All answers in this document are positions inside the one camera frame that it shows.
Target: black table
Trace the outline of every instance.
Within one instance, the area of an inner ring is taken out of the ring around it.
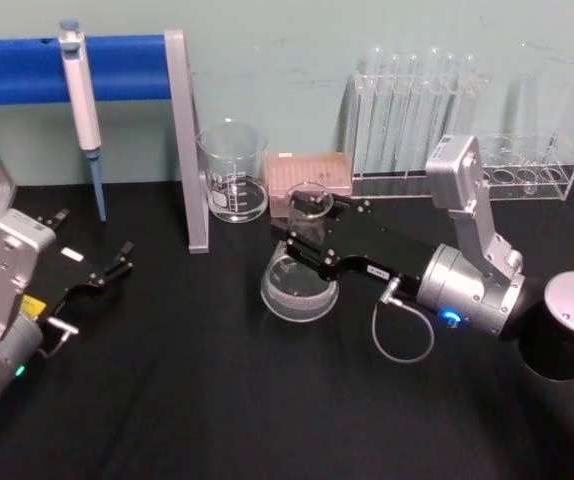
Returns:
[[[268,217],[212,219],[211,252],[192,256],[177,184],[106,195],[101,229],[89,186],[18,193],[30,215],[72,209],[59,238],[92,258],[133,241],[136,267],[114,294],[71,305],[62,317],[81,335],[1,399],[0,479],[574,478],[574,381],[537,377],[514,344],[436,325],[428,359],[392,364],[371,341],[382,286],[369,279],[344,277],[312,324],[267,312]],[[456,244],[429,200],[378,208]],[[527,275],[574,269],[574,189],[564,203],[493,209]]]

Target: gray cable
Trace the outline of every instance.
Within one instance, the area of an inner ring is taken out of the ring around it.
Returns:
[[[378,335],[376,334],[376,317],[378,314],[378,304],[379,303],[381,303],[381,302],[378,301],[378,302],[376,302],[376,305],[374,305],[374,312],[372,313],[372,316],[371,316],[371,336],[374,339],[374,344],[376,345],[376,348],[378,349],[378,351],[388,360],[391,360],[392,362],[395,362],[395,363],[405,364],[405,365],[417,363],[417,362],[420,362],[421,360],[424,360],[427,357],[427,355],[429,355],[431,353],[431,351],[434,349],[434,327],[432,327],[429,319],[419,310],[416,310],[415,308],[412,308],[412,307],[405,305],[403,302],[401,302],[397,298],[391,300],[391,304],[393,304],[394,306],[396,306],[398,308],[402,308],[403,310],[407,310],[408,312],[413,313],[417,317],[420,317],[420,319],[423,321],[423,323],[427,327],[427,330],[429,331],[429,346],[427,347],[427,350],[425,350],[421,355],[419,355],[418,357],[415,357],[415,358],[394,357],[393,355],[390,355],[389,353],[387,353],[387,351],[383,348],[383,346],[378,341]]]

